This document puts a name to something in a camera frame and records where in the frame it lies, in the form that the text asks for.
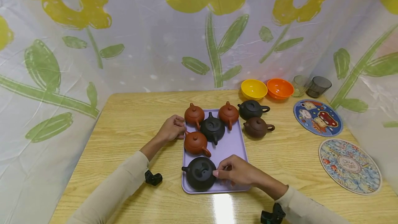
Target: dark brown teapot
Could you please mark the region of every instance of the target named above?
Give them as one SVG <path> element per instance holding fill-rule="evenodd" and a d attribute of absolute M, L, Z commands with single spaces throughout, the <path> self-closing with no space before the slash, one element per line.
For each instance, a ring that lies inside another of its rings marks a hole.
<path fill-rule="evenodd" d="M 185 111 L 184 118 L 188 124 L 196 125 L 197 130 L 199 130 L 200 123 L 205 119 L 205 112 L 199 106 L 191 103 Z"/>
<path fill-rule="evenodd" d="M 185 132 L 184 148 L 193 155 L 204 154 L 211 157 L 207 149 L 207 138 L 201 132 Z"/>
<path fill-rule="evenodd" d="M 213 114 L 209 112 L 209 117 L 200 125 L 200 131 L 206 136 L 209 142 L 217 145 L 218 141 L 220 141 L 224 136 L 225 125 L 221 120 L 213 117 Z"/>
<path fill-rule="evenodd" d="M 252 117 L 246 123 L 243 124 L 246 133 L 254 138 L 262 138 L 267 132 L 275 130 L 275 126 L 267 124 L 263 119 L 259 117 Z"/>
<path fill-rule="evenodd" d="M 227 101 L 218 111 L 218 117 L 228 126 L 228 130 L 232 130 L 232 125 L 238 121 L 239 112 L 235 106 L 232 106 L 229 101 Z"/>
<path fill-rule="evenodd" d="M 238 104 L 238 107 L 240 116 L 244 120 L 248 120 L 252 117 L 261 117 L 263 112 L 270 111 L 269 106 L 261 106 L 259 102 L 254 100 L 249 100 L 243 102 L 242 104 Z"/>
<path fill-rule="evenodd" d="M 182 167 L 185 171 L 188 184 L 199 192 L 204 192 L 211 188 L 216 181 L 213 171 L 216 166 L 209 158 L 195 158 L 188 167 Z"/>

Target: black object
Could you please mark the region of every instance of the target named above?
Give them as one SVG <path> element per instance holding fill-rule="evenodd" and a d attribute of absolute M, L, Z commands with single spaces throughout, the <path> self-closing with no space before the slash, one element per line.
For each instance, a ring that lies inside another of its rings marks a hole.
<path fill-rule="evenodd" d="M 208 190 L 216 181 L 213 175 L 216 166 L 209 158 L 195 158 L 188 167 L 182 167 L 181 170 L 185 171 L 189 185 L 199 192 Z"/>
<path fill-rule="evenodd" d="M 286 214 L 283 212 L 282 207 L 278 203 L 275 203 L 272 208 L 272 213 L 266 211 L 261 212 L 260 222 L 262 224 L 280 224 L 285 216 Z"/>
<path fill-rule="evenodd" d="M 245 101 L 242 104 L 238 104 L 239 114 L 244 120 L 248 120 L 252 117 L 261 117 L 263 112 L 269 112 L 269 106 L 261 106 L 259 102 L 254 100 Z"/>
<path fill-rule="evenodd" d="M 152 174 L 152 172 L 150 172 L 150 170 L 147 170 L 145 172 L 145 182 L 147 184 L 156 186 L 159 183 L 161 183 L 162 180 L 163 180 L 163 177 L 160 173 L 157 173 L 154 175 L 154 174 Z"/>
<path fill-rule="evenodd" d="M 325 77 L 315 76 L 307 89 L 307 95 L 312 98 L 319 98 L 330 87 L 332 87 L 330 80 Z"/>
<path fill-rule="evenodd" d="M 212 113 L 209 112 L 209 117 L 200 125 L 200 132 L 206 136 L 207 141 L 217 145 L 218 141 L 224 136 L 225 125 L 220 119 L 213 117 Z"/>

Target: floral patterned coaster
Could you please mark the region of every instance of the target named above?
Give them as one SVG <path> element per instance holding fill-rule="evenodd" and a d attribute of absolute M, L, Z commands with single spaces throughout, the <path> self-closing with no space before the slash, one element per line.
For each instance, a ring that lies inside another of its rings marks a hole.
<path fill-rule="evenodd" d="M 328 139 L 319 146 L 325 171 L 341 187 L 359 195 L 370 195 L 381 187 L 381 173 L 373 159 L 350 142 Z"/>
<path fill-rule="evenodd" d="M 338 114 L 320 101 L 301 100 L 294 105 L 293 111 L 297 121 L 316 135 L 334 137 L 343 130 Z"/>

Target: black teapot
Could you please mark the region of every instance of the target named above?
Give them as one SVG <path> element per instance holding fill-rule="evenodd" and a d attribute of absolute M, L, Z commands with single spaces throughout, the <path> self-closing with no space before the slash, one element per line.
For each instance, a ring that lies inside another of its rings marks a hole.
<path fill-rule="evenodd" d="M 263 112 L 269 112 L 269 106 L 261 106 L 259 102 L 249 100 L 242 104 L 238 104 L 239 114 L 244 120 L 248 120 L 252 117 L 261 117 Z"/>
<path fill-rule="evenodd" d="M 220 119 L 213 117 L 212 113 L 209 112 L 209 117 L 200 125 L 200 132 L 206 136 L 207 141 L 217 145 L 218 141 L 224 136 L 225 125 Z"/>
<path fill-rule="evenodd" d="M 216 166 L 209 158 L 195 158 L 188 167 L 182 167 L 181 170 L 185 171 L 188 184 L 199 192 L 208 190 L 216 181 L 213 175 Z"/>

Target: glass cup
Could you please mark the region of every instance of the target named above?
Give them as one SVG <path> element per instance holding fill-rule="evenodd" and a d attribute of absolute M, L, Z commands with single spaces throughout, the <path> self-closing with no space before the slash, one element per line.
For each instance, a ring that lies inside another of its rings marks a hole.
<path fill-rule="evenodd" d="M 307 82 L 308 82 L 308 77 L 305 77 L 303 75 L 297 75 L 293 78 L 291 81 L 291 84 L 294 87 L 294 93 L 293 97 L 301 97 L 307 90 Z"/>
<path fill-rule="evenodd" d="M 325 77 L 315 76 L 308 87 L 307 95 L 312 98 L 319 98 L 330 87 L 332 87 L 330 80 Z"/>

